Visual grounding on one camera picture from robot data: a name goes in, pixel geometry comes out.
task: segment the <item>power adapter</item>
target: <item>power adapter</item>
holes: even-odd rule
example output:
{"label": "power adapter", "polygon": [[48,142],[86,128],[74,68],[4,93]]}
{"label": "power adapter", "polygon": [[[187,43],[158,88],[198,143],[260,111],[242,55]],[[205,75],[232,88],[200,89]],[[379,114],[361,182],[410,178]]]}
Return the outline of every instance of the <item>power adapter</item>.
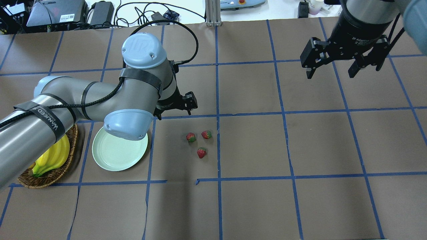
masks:
{"label": "power adapter", "polygon": [[111,2],[95,3],[94,13],[92,14],[91,25],[101,25],[105,22],[111,23],[114,6]]}

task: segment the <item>wicker basket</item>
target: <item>wicker basket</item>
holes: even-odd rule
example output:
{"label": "wicker basket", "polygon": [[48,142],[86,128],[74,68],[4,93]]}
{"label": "wicker basket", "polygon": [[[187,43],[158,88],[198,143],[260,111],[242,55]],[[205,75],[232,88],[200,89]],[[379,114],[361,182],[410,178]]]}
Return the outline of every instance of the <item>wicker basket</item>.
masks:
{"label": "wicker basket", "polygon": [[39,178],[29,176],[28,172],[31,170],[31,168],[29,168],[25,170],[21,174],[21,176],[18,177],[19,183],[27,188],[36,189],[47,187],[57,182],[71,166],[71,161],[74,157],[74,152],[76,150],[78,133],[79,130],[77,128],[77,124],[74,124],[74,126],[65,133],[68,137],[68,141],[70,142],[70,153],[68,155],[67,160],[60,168],[52,169],[44,173]]}

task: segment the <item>plate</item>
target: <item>plate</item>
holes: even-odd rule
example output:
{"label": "plate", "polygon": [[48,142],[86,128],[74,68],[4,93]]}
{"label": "plate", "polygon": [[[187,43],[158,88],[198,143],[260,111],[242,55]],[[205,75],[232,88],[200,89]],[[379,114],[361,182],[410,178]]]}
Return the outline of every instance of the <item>plate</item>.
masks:
{"label": "plate", "polygon": [[92,143],[92,155],[101,168],[122,171],[135,165],[148,146],[148,135],[142,140],[131,141],[107,133],[102,127]]}

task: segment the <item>black box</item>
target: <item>black box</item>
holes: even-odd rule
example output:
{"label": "black box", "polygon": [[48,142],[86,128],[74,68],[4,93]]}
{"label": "black box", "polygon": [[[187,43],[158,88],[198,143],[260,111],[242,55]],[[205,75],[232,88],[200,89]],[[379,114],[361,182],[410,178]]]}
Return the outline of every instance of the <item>black box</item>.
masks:
{"label": "black box", "polygon": [[71,28],[77,22],[86,21],[86,9],[88,5],[85,0],[53,0],[36,2],[31,10],[27,27],[43,28],[50,25],[56,30],[67,30],[68,24]]}
{"label": "black box", "polygon": [[308,18],[308,3],[300,2],[298,5],[298,18]]}
{"label": "black box", "polygon": [[97,2],[91,18],[91,25],[101,25],[105,22],[111,23],[114,6],[111,2]]}

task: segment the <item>yellow banana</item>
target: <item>yellow banana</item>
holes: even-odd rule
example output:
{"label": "yellow banana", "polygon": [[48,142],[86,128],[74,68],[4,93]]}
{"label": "yellow banana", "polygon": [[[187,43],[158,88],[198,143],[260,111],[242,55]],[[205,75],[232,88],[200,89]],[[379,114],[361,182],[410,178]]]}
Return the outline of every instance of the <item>yellow banana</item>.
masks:
{"label": "yellow banana", "polygon": [[55,168],[59,168],[62,166],[68,158],[70,153],[70,142],[68,141],[68,137],[63,136],[58,142],[52,145],[43,156],[42,159],[35,162],[35,166],[33,168],[33,176],[38,178],[43,175],[45,172],[50,171]]}

